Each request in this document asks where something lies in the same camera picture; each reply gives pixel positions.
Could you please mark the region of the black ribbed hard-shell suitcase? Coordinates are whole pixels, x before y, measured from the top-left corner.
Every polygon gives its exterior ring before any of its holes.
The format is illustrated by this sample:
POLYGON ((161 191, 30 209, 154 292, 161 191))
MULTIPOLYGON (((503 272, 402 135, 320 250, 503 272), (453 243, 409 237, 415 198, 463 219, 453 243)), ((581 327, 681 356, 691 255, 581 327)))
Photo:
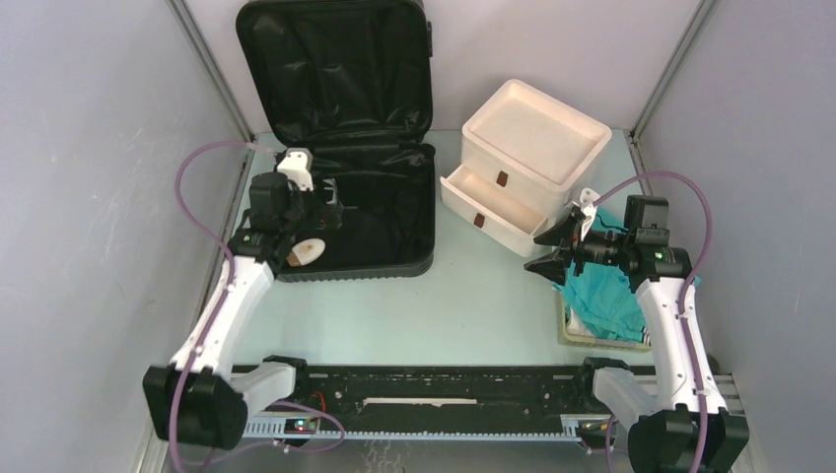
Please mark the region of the black ribbed hard-shell suitcase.
POLYGON ((419 1, 251 1, 236 33, 276 139, 335 182, 337 229, 286 283, 416 277, 435 249, 432 35, 419 1))

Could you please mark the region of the white bottle orange logo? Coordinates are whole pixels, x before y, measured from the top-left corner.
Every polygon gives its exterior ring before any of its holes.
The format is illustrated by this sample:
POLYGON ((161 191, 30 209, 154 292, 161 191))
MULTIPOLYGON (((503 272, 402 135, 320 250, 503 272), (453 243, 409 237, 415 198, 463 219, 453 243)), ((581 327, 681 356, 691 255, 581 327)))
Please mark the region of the white bottle orange logo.
POLYGON ((320 259, 326 250, 326 243, 320 238, 307 238, 295 243, 285 260, 290 267, 309 266, 320 259))

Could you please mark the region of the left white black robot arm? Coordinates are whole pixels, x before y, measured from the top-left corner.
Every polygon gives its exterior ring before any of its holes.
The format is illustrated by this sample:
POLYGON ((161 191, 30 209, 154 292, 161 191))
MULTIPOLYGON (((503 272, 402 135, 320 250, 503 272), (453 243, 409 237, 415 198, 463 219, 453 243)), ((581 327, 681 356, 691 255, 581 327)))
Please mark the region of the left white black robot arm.
POLYGON ((159 439, 230 450, 249 419, 278 401, 300 410, 312 385, 281 361, 233 374, 234 352, 244 328, 299 237, 342 224, 337 182, 316 178, 311 187, 285 172, 257 175, 249 206, 224 247, 226 260, 213 295, 181 348, 165 366, 151 366, 142 387, 159 439))

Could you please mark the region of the white drawer unit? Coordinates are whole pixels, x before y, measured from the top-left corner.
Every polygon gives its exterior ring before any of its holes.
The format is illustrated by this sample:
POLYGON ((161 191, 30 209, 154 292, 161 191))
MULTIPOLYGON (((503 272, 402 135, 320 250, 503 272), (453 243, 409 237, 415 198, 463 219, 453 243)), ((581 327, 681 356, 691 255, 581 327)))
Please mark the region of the white drawer unit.
POLYGON ((460 164, 441 177, 441 199, 510 251, 533 256, 535 237, 567 212, 595 173, 613 132, 517 79, 461 128, 460 164))

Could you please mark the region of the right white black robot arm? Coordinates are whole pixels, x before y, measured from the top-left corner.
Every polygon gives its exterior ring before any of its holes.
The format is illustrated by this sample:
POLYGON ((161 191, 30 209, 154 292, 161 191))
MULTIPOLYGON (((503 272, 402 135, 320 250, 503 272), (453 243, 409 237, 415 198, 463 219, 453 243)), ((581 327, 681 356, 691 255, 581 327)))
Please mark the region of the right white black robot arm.
POLYGON ((623 231, 601 232, 592 227, 599 198, 584 189, 568 216, 535 238, 552 252, 524 268, 558 284, 569 272, 581 275, 588 264, 618 268, 650 334, 656 392, 648 393, 628 369, 600 362, 575 382, 575 402, 588 412, 605 406, 619 421, 636 472, 729 472, 749 441, 749 428, 730 412, 711 371, 695 289, 686 280, 690 258, 668 243, 668 203, 631 195, 623 231))

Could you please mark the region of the light teal bottom garment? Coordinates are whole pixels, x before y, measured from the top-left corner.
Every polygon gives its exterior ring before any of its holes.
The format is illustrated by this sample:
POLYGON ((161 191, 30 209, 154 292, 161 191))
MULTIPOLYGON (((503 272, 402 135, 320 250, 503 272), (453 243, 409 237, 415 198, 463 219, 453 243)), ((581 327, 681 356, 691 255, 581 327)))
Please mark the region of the light teal bottom garment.
POLYGON ((620 269, 589 264, 579 276, 569 270, 566 283, 554 288, 565 303, 569 334, 651 344, 645 317, 630 291, 629 278, 620 269))

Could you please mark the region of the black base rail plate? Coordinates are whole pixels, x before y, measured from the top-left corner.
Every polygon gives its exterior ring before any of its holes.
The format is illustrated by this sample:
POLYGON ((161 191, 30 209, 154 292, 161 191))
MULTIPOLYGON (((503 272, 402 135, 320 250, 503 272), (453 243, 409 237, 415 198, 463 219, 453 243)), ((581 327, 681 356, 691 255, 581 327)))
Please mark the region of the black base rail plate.
POLYGON ((350 434, 385 437, 558 436, 609 415, 581 365, 308 366, 291 398, 350 434))

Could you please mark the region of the pale yellow perforated basket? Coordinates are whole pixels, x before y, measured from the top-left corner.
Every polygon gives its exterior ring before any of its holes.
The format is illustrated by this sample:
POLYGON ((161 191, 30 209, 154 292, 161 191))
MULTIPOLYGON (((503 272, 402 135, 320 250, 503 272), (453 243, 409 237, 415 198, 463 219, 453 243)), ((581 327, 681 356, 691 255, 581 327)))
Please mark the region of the pale yellow perforated basket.
POLYGON ((564 304, 563 334, 572 344, 649 352, 644 315, 628 290, 577 291, 556 287, 564 304))

